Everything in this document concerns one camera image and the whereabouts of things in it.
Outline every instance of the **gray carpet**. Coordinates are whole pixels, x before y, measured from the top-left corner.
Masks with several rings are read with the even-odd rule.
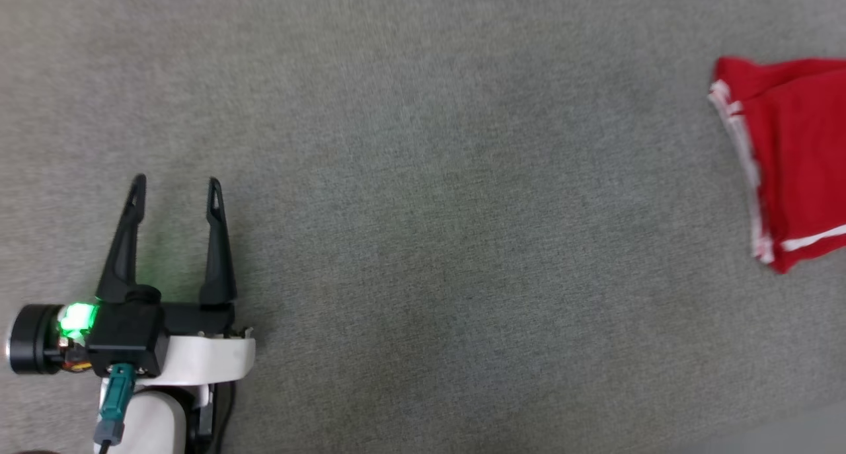
[[[206,179],[257,365],[224,452],[665,452],[846,400],[846,252],[753,261],[721,54],[846,0],[0,0],[0,313],[191,300]],[[93,375],[0,370],[0,451],[89,452]]]
[[[846,403],[840,402],[795,418],[739,434],[710,439],[683,454],[796,454],[846,452]]]

